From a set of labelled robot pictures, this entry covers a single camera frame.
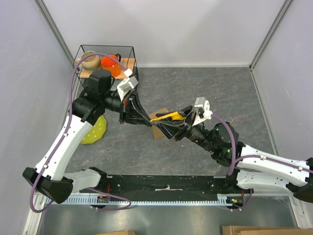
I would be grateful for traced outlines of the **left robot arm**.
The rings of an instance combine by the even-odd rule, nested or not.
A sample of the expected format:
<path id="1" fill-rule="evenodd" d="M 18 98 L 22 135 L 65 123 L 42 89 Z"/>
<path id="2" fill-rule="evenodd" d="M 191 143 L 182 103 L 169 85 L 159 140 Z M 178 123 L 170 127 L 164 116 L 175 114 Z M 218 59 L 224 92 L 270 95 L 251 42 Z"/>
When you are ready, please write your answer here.
<path id="1" fill-rule="evenodd" d="M 39 192 L 60 204 L 82 189 L 106 190 L 108 184 L 102 171 L 92 168 L 66 174 L 65 169 L 83 137 L 106 110 L 119 113 L 121 122 L 152 125 L 137 98 L 138 80 L 131 69 L 126 69 L 124 74 L 126 78 L 118 84 L 116 92 L 110 89 L 108 70 L 96 70 L 91 74 L 86 94 L 70 105 L 64 126 L 48 152 L 34 168 L 27 167 L 22 174 L 32 186 L 32 195 Z"/>

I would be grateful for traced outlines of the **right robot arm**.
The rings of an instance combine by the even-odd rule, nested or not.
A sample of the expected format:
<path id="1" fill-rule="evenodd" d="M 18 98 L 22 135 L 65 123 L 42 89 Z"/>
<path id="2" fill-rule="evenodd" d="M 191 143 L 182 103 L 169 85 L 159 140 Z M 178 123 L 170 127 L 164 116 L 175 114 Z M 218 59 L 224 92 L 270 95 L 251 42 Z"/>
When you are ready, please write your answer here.
<path id="1" fill-rule="evenodd" d="M 313 201 L 312 158 L 306 161 L 283 158 L 240 142 L 230 123 L 213 114 L 208 103 L 157 114 L 151 123 L 167 139 L 187 138 L 227 167 L 230 177 L 224 180 L 224 187 L 228 192 L 286 191 L 298 200 Z"/>

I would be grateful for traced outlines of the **yellow utility knife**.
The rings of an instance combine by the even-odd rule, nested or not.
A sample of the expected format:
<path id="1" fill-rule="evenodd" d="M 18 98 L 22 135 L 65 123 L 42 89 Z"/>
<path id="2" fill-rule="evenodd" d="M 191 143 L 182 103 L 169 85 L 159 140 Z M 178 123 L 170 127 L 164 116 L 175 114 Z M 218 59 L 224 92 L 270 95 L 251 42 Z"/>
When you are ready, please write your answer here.
<path id="1" fill-rule="evenodd" d="M 154 121 L 179 121 L 179 120 L 184 120 L 185 119 L 185 117 L 156 117 L 156 114 L 157 114 L 158 112 L 155 112 L 155 113 L 153 113 L 153 114 L 150 114 L 149 115 L 149 118 L 150 118 L 150 120 L 151 120 L 151 122 L 154 122 Z"/>

